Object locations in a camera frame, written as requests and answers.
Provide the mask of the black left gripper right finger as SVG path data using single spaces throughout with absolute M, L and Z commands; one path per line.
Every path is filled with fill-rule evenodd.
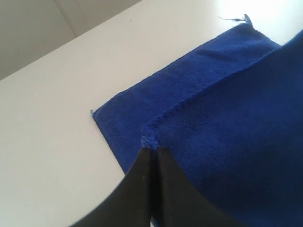
M 160 201 L 155 221 L 159 227 L 235 227 L 237 221 L 225 215 L 187 179 L 171 152 L 158 148 Z

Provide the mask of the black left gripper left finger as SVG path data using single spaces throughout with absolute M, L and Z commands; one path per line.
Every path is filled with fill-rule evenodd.
M 74 227 L 149 227 L 152 150 L 142 148 L 112 193 Z

